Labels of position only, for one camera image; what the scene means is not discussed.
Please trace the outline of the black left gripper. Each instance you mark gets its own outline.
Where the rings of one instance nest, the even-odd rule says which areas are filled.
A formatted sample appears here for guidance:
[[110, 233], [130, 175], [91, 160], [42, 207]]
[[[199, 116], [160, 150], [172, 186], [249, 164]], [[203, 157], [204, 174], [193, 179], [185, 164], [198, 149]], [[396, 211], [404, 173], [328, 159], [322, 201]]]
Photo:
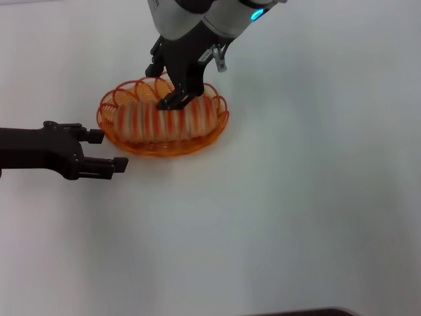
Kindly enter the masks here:
[[86, 157], [81, 162], [80, 142], [101, 144], [104, 136], [102, 130], [88, 130], [80, 123], [45, 121], [40, 129], [2, 128], [1, 170], [47, 169], [67, 180], [110, 180], [114, 173], [125, 172], [128, 158]]

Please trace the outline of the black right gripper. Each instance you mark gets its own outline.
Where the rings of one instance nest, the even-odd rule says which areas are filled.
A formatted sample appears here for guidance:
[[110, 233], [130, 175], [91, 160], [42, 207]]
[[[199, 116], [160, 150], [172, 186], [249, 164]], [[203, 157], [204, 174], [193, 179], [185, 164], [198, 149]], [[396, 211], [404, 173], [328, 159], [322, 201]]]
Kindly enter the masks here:
[[203, 22], [177, 40], [159, 36], [151, 48], [151, 64], [145, 69], [145, 75], [161, 76], [165, 66], [174, 86], [183, 90], [158, 93], [157, 109], [182, 110], [202, 95], [205, 68], [212, 59], [210, 49], [213, 45], [223, 46], [228, 42], [230, 38], [219, 36]]

